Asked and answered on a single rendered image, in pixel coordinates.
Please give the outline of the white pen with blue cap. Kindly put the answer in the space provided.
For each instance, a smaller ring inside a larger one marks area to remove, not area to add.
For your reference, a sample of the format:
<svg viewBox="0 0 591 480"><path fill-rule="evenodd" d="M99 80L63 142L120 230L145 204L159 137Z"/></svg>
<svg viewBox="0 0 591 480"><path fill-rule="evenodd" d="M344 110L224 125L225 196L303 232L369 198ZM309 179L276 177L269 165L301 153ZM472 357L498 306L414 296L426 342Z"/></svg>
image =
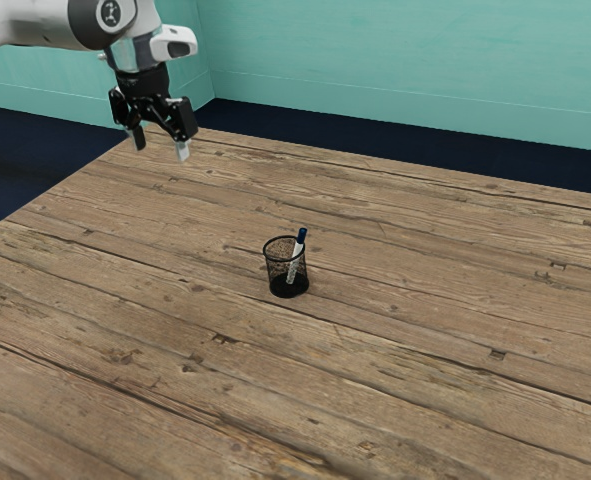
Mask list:
<svg viewBox="0 0 591 480"><path fill-rule="evenodd" d="M297 237L295 240L294 248L293 248L292 255L291 255L291 261L290 261L289 268L287 271L287 277L286 277L286 284L287 285L294 284L297 270L298 270L299 259L300 259L300 256L301 256L303 250L304 250L306 235L307 235L307 229L305 227L301 227L298 231L298 234L297 234Z"/></svg>

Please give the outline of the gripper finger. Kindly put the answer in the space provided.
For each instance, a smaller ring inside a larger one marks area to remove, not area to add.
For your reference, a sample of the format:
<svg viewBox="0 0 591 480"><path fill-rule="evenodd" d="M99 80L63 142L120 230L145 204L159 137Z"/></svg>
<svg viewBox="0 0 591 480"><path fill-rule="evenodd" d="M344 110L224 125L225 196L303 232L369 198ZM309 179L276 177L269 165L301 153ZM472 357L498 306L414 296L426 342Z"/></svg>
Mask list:
<svg viewBox="0 0 591 480"><path fill-rule="evenodd" d="M146 140L140 114L130 109L125 95L117 87L109 91L108 97L114 122L124 128L136 151L143 150Z"/></svg>
<svg viewBox="0 0 591 480"><path fill-rule="evenodd" d="M157 124L174 141L179 162L190 156L190 143L199 127L188 97L145 97L141 107L143 118Z"/></svg>

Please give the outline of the black mesh pen holder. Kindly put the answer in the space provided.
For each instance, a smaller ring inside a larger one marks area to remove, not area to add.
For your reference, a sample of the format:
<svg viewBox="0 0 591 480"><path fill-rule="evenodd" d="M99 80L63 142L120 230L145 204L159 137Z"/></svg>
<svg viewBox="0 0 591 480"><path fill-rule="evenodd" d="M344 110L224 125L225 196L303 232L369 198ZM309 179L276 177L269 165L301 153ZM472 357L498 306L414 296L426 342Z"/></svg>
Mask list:
<svg viewBox="0 0 591 480"><path fill-rule="evenodd" d="M294 298L309 288L306 271L305 245L299 259L298 270L293 285L286 284L287 271L297 236L283 235L268 240L262 253L267 266L269 290L278 298Z"/></svg>

